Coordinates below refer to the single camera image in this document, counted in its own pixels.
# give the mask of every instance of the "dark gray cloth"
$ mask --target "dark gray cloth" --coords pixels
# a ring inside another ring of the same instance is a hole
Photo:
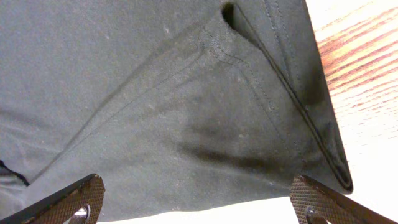
[[[351,192],[305,3],[223,4],[2,1],[0,159],[30,185],[1,215],[90,173],[101,221]]]

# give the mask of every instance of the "wooden surface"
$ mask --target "wooden surface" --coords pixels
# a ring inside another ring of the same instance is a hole
[[[350,197],[398,220],[398,0],[307,0],[354,181]]]

